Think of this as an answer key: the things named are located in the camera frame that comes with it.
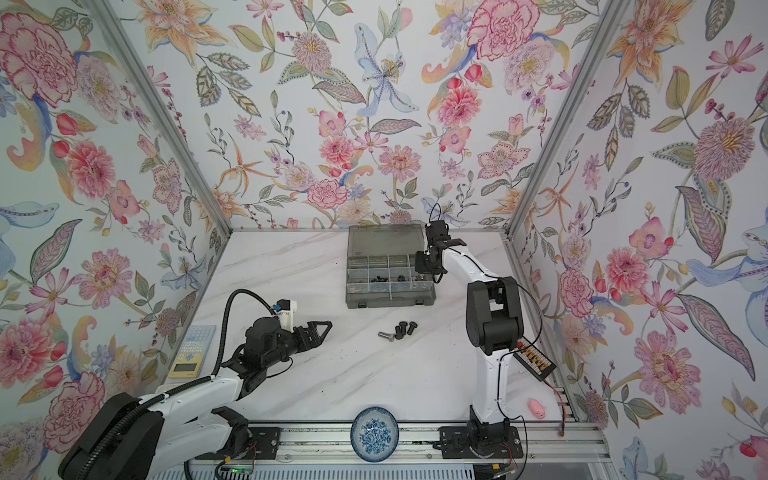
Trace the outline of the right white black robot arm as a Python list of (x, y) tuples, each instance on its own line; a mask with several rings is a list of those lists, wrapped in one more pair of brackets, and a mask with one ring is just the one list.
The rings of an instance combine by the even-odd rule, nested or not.
[(416, 271), (440, 280), (453, 275), (466, 286), (465, 327), (477, 353), (477, 387), (469, 407), (466, 436), (478, 450), (509, 440), (511, 420), (503, 412), (512, 356), (524, 336), (518, 282), (501, 276), (466, 250), (443, 220), (424, 230), (426, 248), (416, 253)]

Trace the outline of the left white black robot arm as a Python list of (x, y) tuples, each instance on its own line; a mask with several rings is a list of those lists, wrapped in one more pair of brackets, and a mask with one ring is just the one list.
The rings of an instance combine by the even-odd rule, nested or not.
[(271, 367), (320, 347), (333, 325), (311, 321), (286, 330), (276, 317), (257, 319), (223, 367), (164, 393), (108, 400), (61, 460), (62, 479), (147, 479), (200, 455), (238, 455), (251, 441), (249, 422), (233, 405), (268, 378)]

